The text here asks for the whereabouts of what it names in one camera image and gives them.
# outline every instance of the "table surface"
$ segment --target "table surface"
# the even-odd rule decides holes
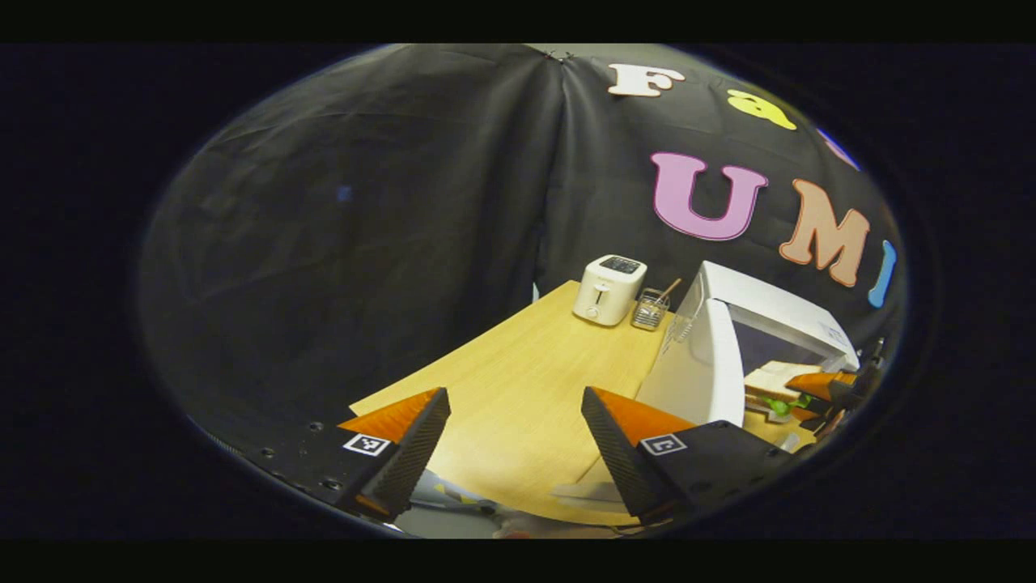
[[[583,389],[635,398],[651,372],[665,329],[606,328],[572,314],[579,283],[569,281],[478,339],[354,403],[365,415],[435,387],[445,387],[451,416],[428,469],[499,504],[541,517],[592,525],[638,524],[625,512],[564,504],[556,486],[594,479],[601,455],[583,419]],[[745,429],[770,442],[789,431],[746,411]]]

